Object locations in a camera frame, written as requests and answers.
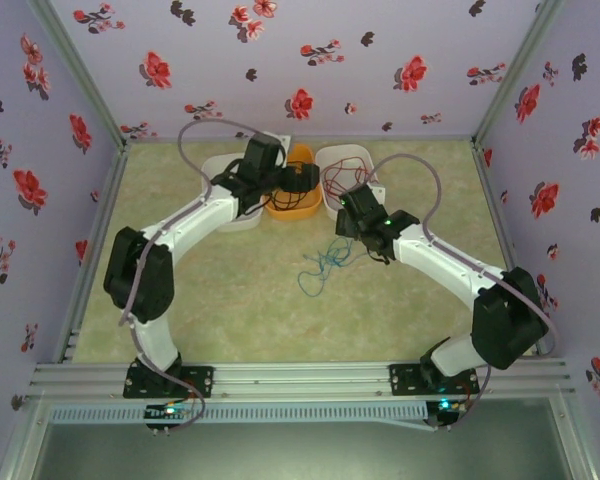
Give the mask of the aluminium corner post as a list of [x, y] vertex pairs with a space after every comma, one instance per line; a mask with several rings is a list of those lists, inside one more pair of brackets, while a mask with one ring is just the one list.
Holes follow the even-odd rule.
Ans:
[[127, 141], [117, 127], [114, 118], [100, 94], [82, 56], [64, 27], [50, 0], [26, 0], [38, 22], [49, 36], [74, 81], [84, 94], [87, 103], [94, 109], [100, 124], [105, 128], [117, 149], [123, 152]]
[[513, 95], [517, 82], [524, 75], [535, 52], [544, 41], [565, 3], [566, 0], [542, 0], [538, 3], [533, 22], [513, 60], [509, 64], [507, 73], [489, 104], [476, 132], [471, 137], [473, 146], [482, 143], [487, 134], [493, 129], [502, 115], [506, 103]]

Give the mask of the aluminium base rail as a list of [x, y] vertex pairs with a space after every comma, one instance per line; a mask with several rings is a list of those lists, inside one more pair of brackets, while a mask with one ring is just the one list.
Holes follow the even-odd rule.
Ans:
[[[388, 367], [382, 362], [218, 363], [214, 401], [362, 401], [393, 396]], [[123, 364], [47, 364], [35, 368], [27, 394], [48, 399], [119, 399]], [[571, 394], [574, 382], [562, 360], [519, 361], [500, 371], [476, 371], [480, 391], [491, 398], [540, 398]], [[433, 396], [412, 396], [432, 400]]]

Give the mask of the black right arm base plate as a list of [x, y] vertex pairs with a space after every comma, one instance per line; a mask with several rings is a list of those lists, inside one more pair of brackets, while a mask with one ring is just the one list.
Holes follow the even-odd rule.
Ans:
[[447, 377], [419, 363], [390, 364], [389, 383], [393, 396], [475, 395], [480, 391], [476, 371], [465, 370]]

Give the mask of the orange plastic bin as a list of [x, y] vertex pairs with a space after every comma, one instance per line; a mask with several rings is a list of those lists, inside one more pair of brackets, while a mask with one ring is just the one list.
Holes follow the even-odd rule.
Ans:
[[[314, 164], [313, 150], [305, 144], [295, 144], [288, 156], [288, 165], [300, 170], [304, 164]], [[295, 222], [308, 219], [315, 215], [321, 206], [322, 191], [317, 185], [307, 193], [289, 193], [282, 190], [274, 191], [265, 205], [268, 214], [275, 220]]]

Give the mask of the white plastic bin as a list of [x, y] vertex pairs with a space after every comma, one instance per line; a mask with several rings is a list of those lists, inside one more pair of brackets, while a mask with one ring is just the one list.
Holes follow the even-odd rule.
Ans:
[[362, 184], [374, 169], [369, 151], [357, 144], [323, 147], [315, 155], [320, 170], [323, 204], [328, 217], [335, 221], [341, 209], [339, 196]]
[[[241, 159], [242, 156], [243, 154], [239, 152], [212, 156], [202, 164], [202, 171], [209, 177], [209, 179], [213, 179], [215, 176], [222, 173], [232, 161]], [[256, 228], [260, 224], [261, 217], [262, 210], [259, 209], [254, 213], [240, 216], [234, 219], [232, 222], [222, 225], [218, 228], [218, 231], [221, 233], [235, 233], [239, 231], [250, 230]]]

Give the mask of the aluminium lower frame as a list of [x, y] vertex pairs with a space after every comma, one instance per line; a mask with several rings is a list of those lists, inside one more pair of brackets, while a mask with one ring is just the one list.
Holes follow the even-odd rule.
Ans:
[[564, 397], [483, 400], [465, 420], [58, 424], [23, 409], [0, 480], [600, 480]]

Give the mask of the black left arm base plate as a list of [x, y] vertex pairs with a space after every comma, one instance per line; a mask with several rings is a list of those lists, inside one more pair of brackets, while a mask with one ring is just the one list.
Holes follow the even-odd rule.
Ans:
[[140, 362], [132, 363], [127, 372], [122, 395], [125, 399], [182, 399], [192, 395], [188, 386], [196, 388], [204, 398], [211, 396], [214, 368], [211, 366], [176, 366], [167, 373], [179, 382], [166, 379]]

